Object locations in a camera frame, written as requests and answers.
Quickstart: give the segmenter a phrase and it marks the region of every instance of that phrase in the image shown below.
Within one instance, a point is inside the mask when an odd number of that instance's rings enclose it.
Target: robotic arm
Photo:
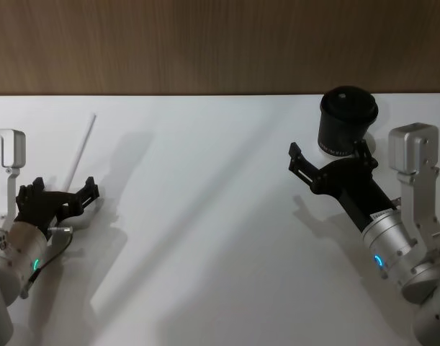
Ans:
[[[373,180],[378,166],[365,141],[354,157],[315,168],[290,146],[289,170],[317,195],[338,200],[362,233],[384,279],[420,306],[413,331],[423,346],[440,345],[440,224],[435,211],[438,128],[415,123],[389,134],[390,167],[402,186],[400,210]]]
[[[44,191],[42,178],[37,178],[32,185],[21,186],[15,198],[15,178],[24,163],[24,133],[0,130],[0,167],[8,174],[8,213],[0,227],[0,346],[13,333],[7,306],[17,296],[27,297],[42,269],[39,263],[51,237],[50,225],[81,215],[99,197],[98,187],[90,177],[77,193]]]

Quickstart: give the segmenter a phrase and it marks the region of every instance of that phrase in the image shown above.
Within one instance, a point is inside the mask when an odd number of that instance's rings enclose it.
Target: white table surface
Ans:
[[[374,178],[395,198],[387,134],[440,127],[440,94],[376,98]],[[19,183],[43,176],[59,188],[96,113],[71,190],[92,175],[103,197],[9,308],[9,345],[414,345],[413,310],[380,279],[359,231],[287,170],[292,141],[329,162],[316,143],[319,101],[0,97],[0,128],[27,135]]]

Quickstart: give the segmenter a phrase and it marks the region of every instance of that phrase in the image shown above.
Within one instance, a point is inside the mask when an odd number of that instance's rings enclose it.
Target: white stick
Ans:
[[[85,145],[87,144],[87,141],[90,137],[91,129],[93,128],[93,124],[95,123],[96,114],[91,114],[89,118],[89,122],[87,123],[86,131],[84,135],[82,136],[82,140],[79,144],[78,150],[76,152],[76,155],[74,156],[74,161],[69,169],[69,173],[66,176],[66,180],[64,182],[63,188],[61,189],[64,192],[69,191],[69,187],[71,187],[71,183],[74,178],[74,174],[76,173],[78,163],[81,161],[82,153],[84,152]]]

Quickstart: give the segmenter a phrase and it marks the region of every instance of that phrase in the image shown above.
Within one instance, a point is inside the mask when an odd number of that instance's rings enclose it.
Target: wooden wall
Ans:
[[[437,0],[0,0],[0,94],[440,92]]]

